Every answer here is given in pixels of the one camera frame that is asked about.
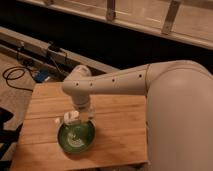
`black cable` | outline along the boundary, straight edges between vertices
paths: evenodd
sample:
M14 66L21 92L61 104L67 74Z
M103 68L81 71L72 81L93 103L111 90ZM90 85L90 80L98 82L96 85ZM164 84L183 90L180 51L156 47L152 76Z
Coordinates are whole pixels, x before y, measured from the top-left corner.
M66 66L68 66L68 63L67 63L67 59L68 59L68 58L67 58L67 52L61 50L61 53L64 54L64 63L65 63Z
M14 72L17 72L17 71L22 71L22 73L19 75L19 76L16 76L16 77L10 77L11 74L13 74ZM26 91L33 91L32 89L28 89L28 88L23 88L23 87L16 87L16 86L13 86L9 83L9 81L13 81L13 80L17 80L21 77L24 76L24 74L26 73L26 71L29 72L30 76L32 77L33 79L33 75L31 73L31 70L27 67L24 67L24 66L16 66L16 67L11 67L11 68L8 68L6 69L3 73L2 73L2 77L6 80L6 83L9 87L11 88L15 88L15 89L18 89L18 90L26 90Z

